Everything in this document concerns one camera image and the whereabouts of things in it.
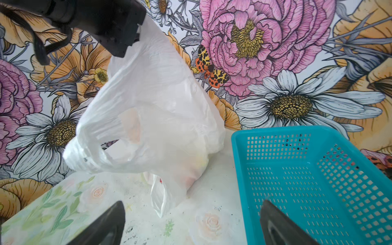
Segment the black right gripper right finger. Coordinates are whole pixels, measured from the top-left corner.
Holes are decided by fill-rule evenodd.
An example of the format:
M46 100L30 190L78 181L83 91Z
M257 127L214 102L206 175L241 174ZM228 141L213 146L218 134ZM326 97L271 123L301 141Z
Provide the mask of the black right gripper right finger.
M260 224L266 245L319 245L268 200L262 203Z

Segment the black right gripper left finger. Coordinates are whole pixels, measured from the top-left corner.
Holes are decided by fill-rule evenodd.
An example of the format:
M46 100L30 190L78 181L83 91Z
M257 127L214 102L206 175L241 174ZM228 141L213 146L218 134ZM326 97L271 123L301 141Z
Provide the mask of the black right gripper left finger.
M120 245L126 223L122 201L117 201L68 245Z

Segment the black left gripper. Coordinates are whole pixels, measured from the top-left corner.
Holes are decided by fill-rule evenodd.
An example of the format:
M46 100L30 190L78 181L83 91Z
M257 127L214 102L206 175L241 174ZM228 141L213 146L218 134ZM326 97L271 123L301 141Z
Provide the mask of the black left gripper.
M61 33L62 41L46 46L32 27L8 6L45 17ZM1 13L33 36L37 58L65 47L71 41L72 28L91 34L109 53L123 58L129 46L139 40L146 9L139 1L1 1Z

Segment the teal plastic mesh basket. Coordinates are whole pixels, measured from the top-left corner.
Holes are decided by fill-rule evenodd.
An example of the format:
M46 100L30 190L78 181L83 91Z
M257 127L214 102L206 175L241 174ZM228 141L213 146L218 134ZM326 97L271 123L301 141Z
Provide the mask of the teal plastic mesh basket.
M231 142L249 245L264 244L265 200L321 245L391 244L392 182L336 130L243 130Z

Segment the white translucent plastic bag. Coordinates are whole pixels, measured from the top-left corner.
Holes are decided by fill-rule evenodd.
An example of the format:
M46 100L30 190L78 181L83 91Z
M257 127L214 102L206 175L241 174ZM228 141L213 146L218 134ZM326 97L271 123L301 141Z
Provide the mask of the white translucent plastic bag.
M148 16L140 40L113 57L109 81L79 119L63 158L78 172L145 173L164 216L186 197L224 146L218 109Z

